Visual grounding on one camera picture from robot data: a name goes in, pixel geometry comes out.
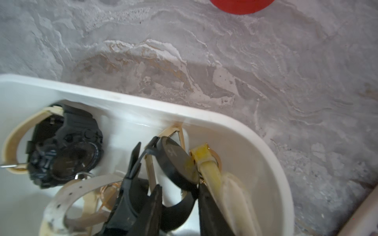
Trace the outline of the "white storage box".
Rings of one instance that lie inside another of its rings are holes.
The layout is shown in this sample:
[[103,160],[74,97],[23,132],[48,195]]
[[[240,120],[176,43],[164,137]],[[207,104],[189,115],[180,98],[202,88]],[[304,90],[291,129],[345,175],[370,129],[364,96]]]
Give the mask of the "white storage box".
[[[21,122],[55,102],[90,112],[104,135],[96,176],[126,172],[132,149],[162,130],[182,125],[186,149],[208,143],[222,171],[234,174],[252,196],[263,236],[293,236],[294,209],[288,181],[269,146],[248,126],[201,109],[32,77],[1,75],[3,143]],[[1,236],[38,236],[42,215],[59,187],[41,190],[27,174],[1,170]]]

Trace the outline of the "small cream watch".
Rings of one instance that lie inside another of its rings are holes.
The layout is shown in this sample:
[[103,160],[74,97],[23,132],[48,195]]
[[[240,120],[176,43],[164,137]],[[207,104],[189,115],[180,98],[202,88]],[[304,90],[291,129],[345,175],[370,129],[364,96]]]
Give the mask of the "small cream watch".
[[233,174],[222,171],[219,155],[207,143],[192,148],[190,155],[224,219],[235,236],[261,236],[252,197]]

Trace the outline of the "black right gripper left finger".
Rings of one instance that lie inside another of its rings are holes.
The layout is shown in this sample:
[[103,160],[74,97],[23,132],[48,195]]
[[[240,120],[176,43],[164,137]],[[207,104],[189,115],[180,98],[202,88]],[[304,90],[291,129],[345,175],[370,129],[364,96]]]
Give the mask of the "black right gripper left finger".
[[162,187],[157,185],[127,236],[159,236],[162,216]]

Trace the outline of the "rose gold small watch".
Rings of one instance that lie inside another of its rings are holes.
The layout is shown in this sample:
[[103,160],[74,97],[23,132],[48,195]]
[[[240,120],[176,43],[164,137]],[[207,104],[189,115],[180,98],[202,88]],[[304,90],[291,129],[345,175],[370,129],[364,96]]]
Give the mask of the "rose gold small watch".
[[[100,188],[122,180],[118,175],[108,174],[87,180],[76,179],[65,184],[46,206],[39,235],[91,236],[93,227],[105,222],[110,214],[98,209]],[[81,216],[68,218],[68,211],[80,199],[83,200]]]

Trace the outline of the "gold beige watch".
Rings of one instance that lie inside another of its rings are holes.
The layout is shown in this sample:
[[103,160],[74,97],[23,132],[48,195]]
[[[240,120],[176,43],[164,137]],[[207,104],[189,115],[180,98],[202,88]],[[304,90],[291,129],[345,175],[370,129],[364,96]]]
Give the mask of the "gold beige watch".
[[[184,151],[187,151],[184,133],[183,133],[183,129],[181,125],[170,126],[166,128],[165,130],[163,130],[160,134],[158,134],[157,137],[159,138],[163,136],[172,137],[175,134],[178,135],[179,143],[180,143],[179,146],[182,147]],[[147,176],[149,180],[149,189],[150,189],[150,192],[152,193],[155,186],[157,185],[153,156],[151,154],[146,154],[144,159],[146,163],[146,171],[147,171]]]

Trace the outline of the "red pen cup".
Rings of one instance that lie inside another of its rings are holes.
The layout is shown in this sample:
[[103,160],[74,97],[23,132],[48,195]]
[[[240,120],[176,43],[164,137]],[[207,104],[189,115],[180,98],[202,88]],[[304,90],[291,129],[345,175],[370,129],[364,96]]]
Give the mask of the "red pen cup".
[[267,8],[274,0],[210,0],[210,2],[226,13],[246,15]]

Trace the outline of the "black watch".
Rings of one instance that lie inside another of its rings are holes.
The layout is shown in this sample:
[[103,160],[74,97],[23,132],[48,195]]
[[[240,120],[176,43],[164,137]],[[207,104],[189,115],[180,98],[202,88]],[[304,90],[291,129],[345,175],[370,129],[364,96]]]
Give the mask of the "black watch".
[[64,103],[63,110],[38,123],[28,142],[27,170],[30,180],[47,189],[64,185],[79,172],[90,172],[103,157],[103,135],[93,115]]

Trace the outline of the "cream band watch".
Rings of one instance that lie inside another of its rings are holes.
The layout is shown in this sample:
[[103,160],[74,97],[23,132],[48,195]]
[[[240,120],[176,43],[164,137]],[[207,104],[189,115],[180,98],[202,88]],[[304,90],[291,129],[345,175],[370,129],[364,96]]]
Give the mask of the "cream band watch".
[[25,121],[16,126],[6,138],[3,151],[2,168],[8,169],[9,172],[16,175],[28,173],[27,163],[19,163],[17,160],[17,149],[24,135],[38,123],[51,117],[52,115],[63,116],[64,109],[61,106],[45,107],[41,111],[33,114]]

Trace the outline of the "black square smartwatch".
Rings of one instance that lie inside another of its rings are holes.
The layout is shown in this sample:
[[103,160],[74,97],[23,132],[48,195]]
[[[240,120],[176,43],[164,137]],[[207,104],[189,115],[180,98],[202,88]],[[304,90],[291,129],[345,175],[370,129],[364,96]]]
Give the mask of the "black square smartwatch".
[[149,199],[148,180],[138,177],[141,160],[151,154],[163,173],[180,189],[186,191],[183,200],[174,206],[162,204],[162,216],[159,236],[182,226],[189,218],[198,198],[199,175],[191,157],[174,140],[155,136],[140,153],[138,144],[131,155],[128,172],[120,187],[120,193],[107,221],[103,224],[99,236],[127,236],[128,231],[139,217]]

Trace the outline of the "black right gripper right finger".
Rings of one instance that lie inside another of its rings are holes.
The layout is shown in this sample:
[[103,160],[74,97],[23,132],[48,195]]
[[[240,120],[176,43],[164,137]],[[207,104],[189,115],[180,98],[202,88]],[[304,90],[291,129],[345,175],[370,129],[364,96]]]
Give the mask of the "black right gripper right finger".
[[204,183],[199,185],[198,208],[201,236],[235,235]]

